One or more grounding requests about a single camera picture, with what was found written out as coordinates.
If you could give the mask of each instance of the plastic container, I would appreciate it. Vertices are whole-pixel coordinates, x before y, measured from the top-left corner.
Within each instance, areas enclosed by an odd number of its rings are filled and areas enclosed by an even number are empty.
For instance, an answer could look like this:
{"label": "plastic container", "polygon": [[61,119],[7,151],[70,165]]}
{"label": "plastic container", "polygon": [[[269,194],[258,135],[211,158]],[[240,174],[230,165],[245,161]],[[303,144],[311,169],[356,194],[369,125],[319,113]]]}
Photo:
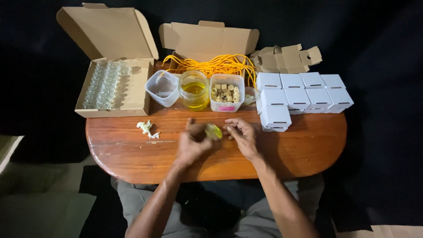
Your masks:
{"label": "plastic container", "polygon": [[168,108],[179,98],[178,81],[173,74],[159,70],[147,80],[144,87],[156,102]]}
{"label": "plastic container", "polygon": [[245,95],[253,96],[252,100],[248,100],[247,98],[244,99],[245,105],[250,105],[251,103],[255,102],[257,100],[258,92],[255,88],[252,87],[246,87],[245,88]]}
{"label": "plastic container", "polygon": [[[227,84],[227,85],[234,85],[239,88],[239,94],[241,98],[239,102],[215,102],[210,100],[210,107],[213,111],[217,112],[236,112],[238,111],[241,104],[244,102],[245,99],[245,85],[244,79],[239,75],[227,75],[227,74],[214,74],[211,76],[210,79],[210,88],[214,88],[215,84]],[[212,93],[210,90],[209,93],[210,99],[212,98]]]}
{"label": "plastic container", "polygon": [[182,104],[191,111],[199,111],[209,104],[209,80],[198,70],[188,70],[179,77]]}

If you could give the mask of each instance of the small bowl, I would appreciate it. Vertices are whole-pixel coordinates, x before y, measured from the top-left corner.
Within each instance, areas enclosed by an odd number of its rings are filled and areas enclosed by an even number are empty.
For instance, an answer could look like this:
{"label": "small bowl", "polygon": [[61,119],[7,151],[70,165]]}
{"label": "small bowl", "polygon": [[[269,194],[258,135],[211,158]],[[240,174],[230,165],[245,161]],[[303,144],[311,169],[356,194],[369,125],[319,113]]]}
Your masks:
{"label": "small bowl", "polygon": [[252,87],[245,87],[245,96],[250,95],[253,96],[253,99],[248,99],[247,97],[244,98],[244,103],[245,105],[250,105],[251,103],[255,102],[255,100],[257,99],[257,95],[258,92],[255,88]]}

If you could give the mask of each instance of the oval wooden table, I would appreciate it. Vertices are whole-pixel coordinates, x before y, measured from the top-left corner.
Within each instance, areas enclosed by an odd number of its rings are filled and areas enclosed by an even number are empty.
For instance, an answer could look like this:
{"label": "oval wooden table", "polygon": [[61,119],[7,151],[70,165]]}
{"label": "oval wooden table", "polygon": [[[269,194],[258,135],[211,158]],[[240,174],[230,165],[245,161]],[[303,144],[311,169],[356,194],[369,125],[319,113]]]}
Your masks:
{"label": "oval wooden table", "polygon": [[[278,174],[286,178],[309,176],[329,168],[346,141],[343,113],[292,115],[292,125],[286,132],[263,133],[255,104],[242,105],[236,113],[213,112],[210,107],[191,112],[180,100],[169,108],[151,100],[149,116],[88,118],[88,145],[94,160],[110,175],[129,183],[157,184],[175,158],[179,133],[189,117],[220,128],[231,117],[241,117],[254,124],[259,128],[259,150]],[[160,132],[160,139],[149,139],[136,127],[138,122],[148,120],[154,123],[151,132]],[[221,148],[204,162],[193,165],[184,181],[250,178],[257,178],[254,167],[240,153],[235,141],[224,138]]]}

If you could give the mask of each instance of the glass jar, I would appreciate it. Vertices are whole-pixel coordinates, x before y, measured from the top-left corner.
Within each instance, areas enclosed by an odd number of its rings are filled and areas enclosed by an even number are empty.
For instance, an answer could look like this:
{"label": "glass jar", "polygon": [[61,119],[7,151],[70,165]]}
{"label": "glass jar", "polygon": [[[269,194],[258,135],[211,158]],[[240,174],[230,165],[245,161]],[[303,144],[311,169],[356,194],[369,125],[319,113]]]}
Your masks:
{"label": "glass jar", "polygon": [[188,70],[179,77],[182,104],[191,111],[199,111],[209,104],[209,80],[198,70]]}

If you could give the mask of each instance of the yellow cord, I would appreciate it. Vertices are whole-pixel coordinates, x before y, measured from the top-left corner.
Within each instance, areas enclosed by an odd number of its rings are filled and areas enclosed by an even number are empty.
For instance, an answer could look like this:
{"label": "yellow cord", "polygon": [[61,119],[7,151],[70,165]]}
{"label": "yellow cord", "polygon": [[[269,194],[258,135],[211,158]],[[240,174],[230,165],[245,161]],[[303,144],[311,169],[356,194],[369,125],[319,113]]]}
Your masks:
{"label": "yellow cord", "polygon": [[[244,58],[242,62],[239,61],[237,56]],[[167,69],[167,71],[177,74],[181,74],[187,70],[199,70],[203,72],[208,78],[210,78],[213,74],[241,75],[242,70],[245,69],[249,77],[247,80],[248,86],[250,86],[251,79],[253,87],[257,89],[255,87],[254,65],[251,60],[245,55],[219,55],[208,62],[198,62],[193,59],[184,60],[179,59],[173,55],[168,55],[163,60],[163,64],[169,59],[173,59],[178,64],[178,66],[176,69]]]}

